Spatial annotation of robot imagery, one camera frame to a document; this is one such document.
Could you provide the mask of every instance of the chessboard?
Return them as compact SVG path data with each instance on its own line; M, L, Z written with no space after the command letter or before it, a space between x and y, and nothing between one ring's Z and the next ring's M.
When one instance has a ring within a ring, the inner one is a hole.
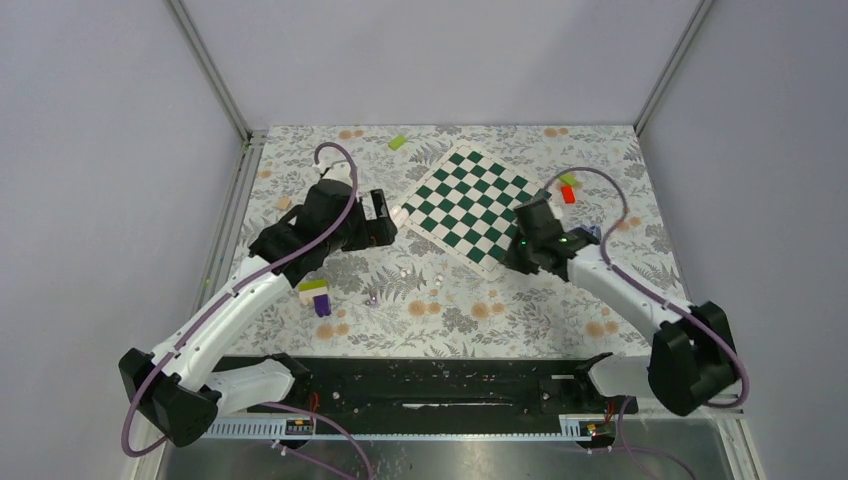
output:
M518 228L512 208L542 184L480 147L455 144L403 198L405 225L494 280Z

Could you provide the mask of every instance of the red block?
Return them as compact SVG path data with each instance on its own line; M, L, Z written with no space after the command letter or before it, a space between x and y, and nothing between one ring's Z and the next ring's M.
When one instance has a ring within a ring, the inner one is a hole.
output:
M563 185L561 190L562 199L565 200L565 203L577 203L577 198L574 197L574 190L572 190L571 186Z

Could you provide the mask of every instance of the floral tablecloth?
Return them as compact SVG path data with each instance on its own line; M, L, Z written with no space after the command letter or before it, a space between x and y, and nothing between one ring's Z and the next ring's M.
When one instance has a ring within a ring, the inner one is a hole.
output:
M397 135L407 142L395 152L388 142ZM629 126L274 127L267 136L234 263L247 254L247 245L263 228L284 214L277 207L281 198L300 203L318 180L312 152L319 143L332 140L347 148L359 168L360 188L382 188L389 205L395 205L460 139L481 145L542 181L568 166L608 172L620 182L631 208L627 223L610 240L613 256L659 287L684 296L639 143ZM564 211L565 227L608 227L620 212L615 192L590 174L577 177L581 186L576 204L565 205L554 196ZM332 316L318 318L290 291L250 325L230 353L516 358L647 353L640 335L590 293L544 272L507 272L485 281L406 228L391 247L331 255L323 268L307 277L318 278L330 284ZM368 306L368 292L375 289L383 292L380 303Z

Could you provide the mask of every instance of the yellow-green block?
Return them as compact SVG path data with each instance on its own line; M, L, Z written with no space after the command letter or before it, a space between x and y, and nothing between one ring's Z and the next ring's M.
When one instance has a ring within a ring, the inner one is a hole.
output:
M580 182L577 181L576 178L574 178L574 175L572 175L570 173L566 173L565 175L560 175L557 178L559 179L560 182L568 185L569 187L576 187L580 183Z
M406 143L406 137L404 137L403 135L398 135L397 137L392 139L391 142L389 142L389 148L391 148L392 150L397 150L398 148L403 146L404 143Z
M313 280L311 282L301 282L300 285L297 286L298 291L305 292L307 290L314 290L316 288L326 287L326 280Z

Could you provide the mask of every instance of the white wall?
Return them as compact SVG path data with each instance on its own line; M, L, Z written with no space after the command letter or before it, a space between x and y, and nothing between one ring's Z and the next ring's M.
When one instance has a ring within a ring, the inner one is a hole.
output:
M718 1L643 136L696 300L726 308L770 480L848 467L848 5Z
M697 0L186 0L248 124L634 123Z
M115 479L118 359L189 315L239 141L162 2L3 2L0 52L0 477Z

